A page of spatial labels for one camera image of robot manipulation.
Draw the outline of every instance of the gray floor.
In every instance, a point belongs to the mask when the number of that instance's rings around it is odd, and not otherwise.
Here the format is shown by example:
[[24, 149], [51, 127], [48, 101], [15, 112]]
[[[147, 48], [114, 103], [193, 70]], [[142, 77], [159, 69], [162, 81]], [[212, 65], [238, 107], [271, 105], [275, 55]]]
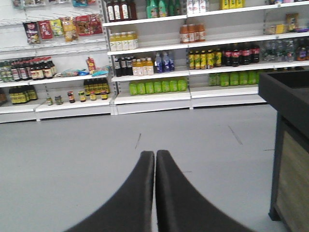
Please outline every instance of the gray floor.
[[0, 231], [62, 232], [112, 196], [141, 151], [168, 149], [225, 213], [285, 232], [267, 215], [275, 126], [268, 105], [1, 124]]

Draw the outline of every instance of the plastic bottle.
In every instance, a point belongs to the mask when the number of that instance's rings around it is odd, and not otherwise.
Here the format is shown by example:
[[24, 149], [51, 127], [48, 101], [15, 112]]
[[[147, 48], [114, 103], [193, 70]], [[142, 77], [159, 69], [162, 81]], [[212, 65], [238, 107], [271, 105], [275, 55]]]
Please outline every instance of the plastic bottle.
[[162, 59], [160, 57], [160, 54], [157, 52], [155, 55], [155, 61], [154, 61], [154, 66], [155, 70], [157, 73], [162, 73], [163, 72], [163, 64], [162, 64]]
[[150, 0], [149, 6], [147, 6], [147, 18], [158, 18], [158, 5], [155, 0]]

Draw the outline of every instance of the beverage bottle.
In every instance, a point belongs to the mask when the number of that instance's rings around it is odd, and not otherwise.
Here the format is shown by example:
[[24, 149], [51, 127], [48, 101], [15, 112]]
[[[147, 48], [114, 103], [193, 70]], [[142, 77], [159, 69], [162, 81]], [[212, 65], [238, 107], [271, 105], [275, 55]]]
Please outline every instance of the beverage bottle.
[[171, 51], [169, 51], [169, 70], [171, 72], [175, 71], [174, 56]]
[[129, 50], [129, 44], [128, 44], [126, 32], [121, 32], [121, 44], [122, 44], [122, 49], [124, 51]]
[[295, 59], [294, 42], [293, 40], [290, 40], [286, 47], [286, 61], [293, 62], [294, 59]]
[[121, 67], [121, 74], [122, 74], [122, 76], [126, 76], [127, 75], [127, 72], [126, 72], [126, 58], [121, 57], [120, 67]]
[[195, 66], [194, 66], [194, 52], [192, 50], [189, 51], [189, 68], [191, 70], [195, 69]]
[[127, 0], [121, 0], [121, 3], [120, 3], [120, 18], [121, 18], [121, 21], [129, 20], [129, 8], [128, 8]]
[[239, 50], [237, 49], [237, 45], [234, 45], [234, 50], [232, 51], [232, 66], [239, 66]]
[[230, 46], [225, 51], [225, 65], [232, 66], [232, 51]]
[[158, 5], [155, 0], [150, 0], [149, 6], [147, 6], [147, 18], [158, 18]]
[[187, 25], [182, 25], [179, 34], [180, 34], [180, 43], [182, 44], [189, 43], [189, 30]]
[[119, 0], [115, 0], [113, 4], [114, 13], [115, 13], [115, 21], [121, 21], [121, 15], [120, 15], [120, 2]]
[[160, 54], [157, 52], [155, 55], [155, 61], [154, 61], [155, 70], [157, 73], [163, 72], [163, 66], [162, 66], [162, 59], [160, 57]]
[[132, 58], [131, 57], [126, 58], [126, 72], [127, 72], [127, 75], [133, 76], [133, 66], [132, 66]]
[[163, 57], [162, 57], [162, 66], [163, 66], [163, 72], [168, 73], [170, 72], [169, 69], [169, 57], [167, 52], [163, 52]]
[[154, 74], [154, 64], [151, 61], [151, 58], [147, 58], [147, 73], [148, 75]]
[[107, 13], [108, 13], [108, 20], [109, 22], [115, 21], [115, 13], [112, 0], [107, 0], [106, 3]]
[[146, 58], [141, 58], [141, 63], [143, 64], [143, 75], [148, 75]]
[[137, 20], [136, 4], [134, 0], [129, 0], [128, 5], [129, 5], [130, 20]]
[[200, 55], [200, 63], [201, 63], [201, 69], [207, 69], [207, 56], [206, 56], [206, 51], [202, 50], [201, 55]]
[[260, 62], [260, 46], [253, 45], [251, 49], [251, 62], [258, 63]]
[[195, 54], [194, 54], [194, 64], [195, 64], [195, 69], [196, 70], [201, 69], [199, 51], [195, 51]]

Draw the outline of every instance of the green bottle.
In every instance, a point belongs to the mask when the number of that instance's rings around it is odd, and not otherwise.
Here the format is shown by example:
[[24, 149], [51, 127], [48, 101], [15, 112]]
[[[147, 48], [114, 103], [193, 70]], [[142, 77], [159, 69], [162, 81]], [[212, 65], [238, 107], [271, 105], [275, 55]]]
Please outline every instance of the green bottle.
[[164, 0], [160, 0], [159, 2], [159, 17], [166, 17], [167, 14], [167, 6]]
[[155, 0], [150, 0], [149, 6], [147, 6], [147, 18], [158, 18], [158, 5]]

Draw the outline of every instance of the juice bottle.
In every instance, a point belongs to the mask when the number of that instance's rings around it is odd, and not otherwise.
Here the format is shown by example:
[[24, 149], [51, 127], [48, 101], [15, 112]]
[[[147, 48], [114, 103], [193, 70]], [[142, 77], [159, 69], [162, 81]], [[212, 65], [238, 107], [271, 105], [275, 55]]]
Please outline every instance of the juice bottle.
[[126, 32], [121, 32], [121, 44], [122, 44], [122, 50], [126, 51], [129, 50], [129, 44], [128, 44], [128, 39]]
[[117, 51], [122, 51], [121, 33], [115, 33], [115, 43]]
[[195, 51], [195, 54], [194, 54], [194, 64], [195, 64], [195, 69], [201, 69], [199, 51]]
[[198, 24], [197, 34], [198, 34], [197, 42], [205, 42], [206, 41], [206, 32], [205, 32], [205, 27], [204, 27], [203, 23]]
[[189, 30], [187, 25], [182, 25], [179, 34], [180, 34], [180, 43], [182, 44], [189, 43]]
[[207, 56], [205, 50], [201, 51], [200, 61], [201, 61], [201, 69], [207, 69]]
[[192, 50], [189, 51], [189, 68], [191, 70], [195, 68], [195, 66], [194, 66], [194, 52]]

